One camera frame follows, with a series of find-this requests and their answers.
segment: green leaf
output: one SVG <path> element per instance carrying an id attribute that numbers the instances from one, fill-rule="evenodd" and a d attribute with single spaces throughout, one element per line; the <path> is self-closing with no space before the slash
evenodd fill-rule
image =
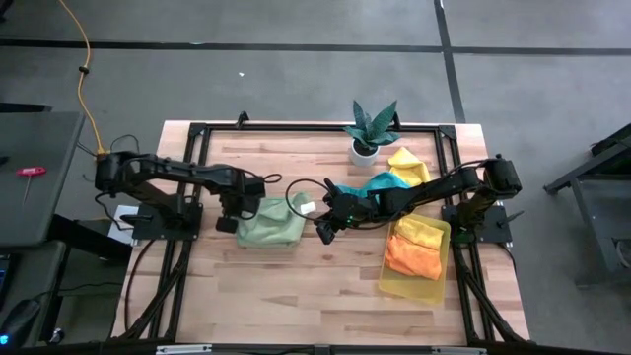
<path id="1" fill-rule="evenodd" d="M 353 127 L 344 127 L 344 131 L 348 133 L 351 137 L 357 139 L 363 145 L 368 145 L 368 143 L 366 143 L 366 132 L 364 132 L 363 130 Z"/>
<path id="2" fill-rule="evenodd" d="M 390 126 L 392 122 L 392 118 L 394 117 L 394 113 L 396 112 L 396 101 L 390 106 L 384 108 L 383 111 L 379 112 L 377 117 L 373 119 L 373 124 L 371 126 L 371 131 L 368 136 L 371 138 L 379 137 L 382 133 L 386 132 L 387 127 Z"/>
<path id="3" fill-rule="evenodd" d="M 367 126 L 364 118 L 364 110 L 356 101 L 353 100 L 353 114 L 355 115 L 355 126 L 361 130 L 367 131 Z"/>
<path id="4" fill-rule="evenodd" d="M 364 113 L 366 117 L 364 118 L 364 124 L 366 125 L 366 138 L 370 137 L 371 130 L 373 129 L 373 118 L 367 113 Z"/>
<path id="5" fill-rule="evenodd" d="M 388 144 L 394 143 L 394 141 L 396 141 L 399 138 L 401 138 L 401 136 L 398 133 L 384 132 L 384 133 L 380 134 L 379 136 L 377 136 L 376 138 L 369 140 L 368 144 L 384 146 L 384 145 L 388 145 Z"/>

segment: teal cloth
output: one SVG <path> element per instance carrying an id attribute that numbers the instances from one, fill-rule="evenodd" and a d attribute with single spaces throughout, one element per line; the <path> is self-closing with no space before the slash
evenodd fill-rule
<path id="1" fill-rule="evenodd" d="M 372 189 L 402 187 L 409 188 L 410 185 L 393 173 L 383 172 L 372 177 L 362 188 L 353 188 L 345 185 L 336 185 L 342 193 L 351 193 L 359 197 L 367 197 L 368 191 Z"/>
<path id="2" fill-rule="evenodd" d="M 297 210 L 311 201 L 304 192 L 289 200 Z M 289 209 L 285 198 L 261 198 L 254 218 L 239 220 L 237 243 L 248 248 L 290 248 L 300 241 L 305 221 Z"/>

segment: gray floor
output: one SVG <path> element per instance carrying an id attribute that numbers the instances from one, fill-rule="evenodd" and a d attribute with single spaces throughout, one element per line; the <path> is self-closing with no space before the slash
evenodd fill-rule
<path id="1" fill-rule="evenodd" d="M 68 4 L 94 40 L 441 43 L 430 0 Z M 444 6 L 453 45 L 631 46 L 627 1 L 444 0 Z M 54 1 L 18 1 L 7 15 L 3 37 L 80 38 Z M 0 101 L 78 110 L 76 68 L 84 54 L 0 47 Z M 350 119 L 353 99 L 368 110 L 398 99 L 403 121 L 454 122 L 442 54 L 112 49 L 93 54 L 85 94 L 105 141 L 133 133 L 146 152 L 156 149 L 166 119 L 235 118 L 243 109 L 256 119 L 338 120 Z M 512 159 L 524 184 L 507 206 L 526 211 L 512 230 L 531 338 L 628 352 L 631 290 L 574 286 L 575 278 L 595 267 L 596 251 L 571 193 L 553 198 L 541 187 L 586 159 L 590 144 L 630 121 L 631 57 L 459 54 L 455 63 L 466 121 L 483 125 L 489 152 Z M 82 141 L 94 147 L 88 127 Z M 82 178 L 93 168 L 90 157 L 77 153 L 59 212 L 102 216 L 92 201 L 94 189 Z M 89 301 L 78 299 L 69 315 L 90 310 Z M 103 321 L 70 326 L 69 332 L 82 330 L 73 340 L 103 337 L 111 315 L 98 319 Z M 68 324 L 76 321 L 67 317 Z"/>

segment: blue cloth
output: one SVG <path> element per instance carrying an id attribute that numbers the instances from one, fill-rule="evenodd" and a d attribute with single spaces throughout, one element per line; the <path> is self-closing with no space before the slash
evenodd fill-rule
<path id="1" fill-rule="evenodd" d="M 409 188 L 410 185 L 393 173 L 383 172 L 372 177 L 362 188 L 353 188 L 345 185 L 337 185 L 342 193 L 351 193 L 359 197 L 367 197 L 368 191 L 372 189 L 402 187 Z"/>

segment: red tool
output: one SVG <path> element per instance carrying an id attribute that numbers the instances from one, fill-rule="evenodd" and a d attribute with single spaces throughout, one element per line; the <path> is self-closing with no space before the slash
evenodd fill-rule
<path id="1" fill-rule="evenodd" d="M 29 177 L 29 181 L 27 182 L 27 189 L 24 191 L 24 198 L 22 199 L 22 205 L 24 206 L 25 202 L 27 202 L 27 196 L 29 195 L 29 187 L 31 187 L 31 178 L 46 174 L 46 168 L 44 167 L 21 168 L 16 172 L 16 174 L 20 177 Z"/>

